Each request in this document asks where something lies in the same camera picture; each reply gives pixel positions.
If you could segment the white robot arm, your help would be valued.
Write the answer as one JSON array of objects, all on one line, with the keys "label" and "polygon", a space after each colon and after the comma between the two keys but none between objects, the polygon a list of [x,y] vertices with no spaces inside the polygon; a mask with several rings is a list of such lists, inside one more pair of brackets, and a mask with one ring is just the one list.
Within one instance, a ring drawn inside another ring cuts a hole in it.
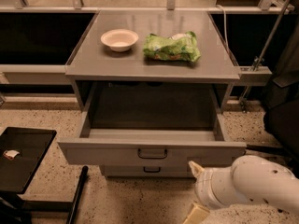
[{"label": "white robot arm", "polygon": [[246,155],[225,168],[204,168],[194,161],[189,166],[197,201],[183,224],[200,224],[212,210],[233,204],[268,204],[299,214],[299,178],[280,164]]}]

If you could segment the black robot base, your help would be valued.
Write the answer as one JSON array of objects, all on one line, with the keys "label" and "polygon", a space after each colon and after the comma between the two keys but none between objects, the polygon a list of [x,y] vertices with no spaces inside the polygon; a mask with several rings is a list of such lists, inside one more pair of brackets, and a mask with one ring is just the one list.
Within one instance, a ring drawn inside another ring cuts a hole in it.
[{"label": "black robot base", "polygon": [[299,176],[299,23],[278,59],[274,74],[263,90],[264,129],[283,150],[253,147],[252,150],[291,157],[289,166]]}]

